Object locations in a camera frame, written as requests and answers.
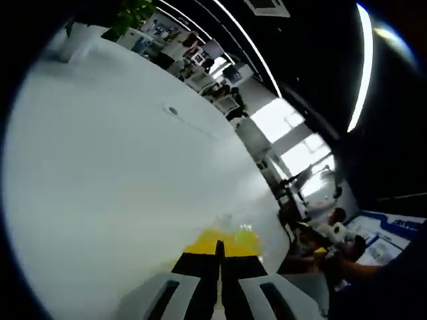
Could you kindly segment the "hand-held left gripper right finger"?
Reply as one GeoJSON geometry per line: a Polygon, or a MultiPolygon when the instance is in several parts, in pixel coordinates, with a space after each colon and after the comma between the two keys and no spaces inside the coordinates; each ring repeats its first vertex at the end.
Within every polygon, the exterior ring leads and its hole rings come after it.
{"type": "Polygon", "coordinates": [[[321,319],[318,303],[280,274],[267,274],[251,251],[220,245],[226,319],[321,319]]]}

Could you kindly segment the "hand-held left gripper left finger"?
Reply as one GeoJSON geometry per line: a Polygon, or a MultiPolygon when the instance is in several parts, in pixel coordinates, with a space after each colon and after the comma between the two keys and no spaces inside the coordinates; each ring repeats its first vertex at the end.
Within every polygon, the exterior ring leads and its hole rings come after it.
{"type": "Polygon", "coordinates": [[[218,300],[222,242],[211,253],[182,253],[170,272],[154,275],[125,295],[117,319],[211,319],[218,300]]]}

